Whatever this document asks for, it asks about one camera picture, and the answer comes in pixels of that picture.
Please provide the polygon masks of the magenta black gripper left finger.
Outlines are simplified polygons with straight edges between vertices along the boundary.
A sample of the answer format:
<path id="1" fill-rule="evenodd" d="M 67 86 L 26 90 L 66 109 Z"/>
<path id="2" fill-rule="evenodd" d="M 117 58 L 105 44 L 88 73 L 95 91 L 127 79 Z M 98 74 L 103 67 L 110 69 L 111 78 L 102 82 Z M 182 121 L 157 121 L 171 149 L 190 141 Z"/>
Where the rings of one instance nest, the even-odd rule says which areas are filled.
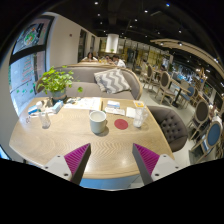
<path id="1" fill-rule="evenodd" d="M 91 144 L 88 143 L 66 155 L 56 155 L 44 165 L 44 170 L 79 185 L 90 155 Z"/>

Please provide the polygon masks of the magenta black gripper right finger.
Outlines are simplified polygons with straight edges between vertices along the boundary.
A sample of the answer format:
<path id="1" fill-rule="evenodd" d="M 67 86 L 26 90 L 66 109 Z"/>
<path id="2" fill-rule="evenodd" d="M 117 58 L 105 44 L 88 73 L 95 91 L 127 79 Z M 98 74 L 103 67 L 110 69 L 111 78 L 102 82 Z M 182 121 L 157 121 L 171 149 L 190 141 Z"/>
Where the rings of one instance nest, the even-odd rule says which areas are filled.
<path id="1" fill-rule="evenodd" d="M 136 143 L 133 144 L 132 154 L 145 185 L 181 169 L 181 167 L 167 154 L 158 155 Z"/>

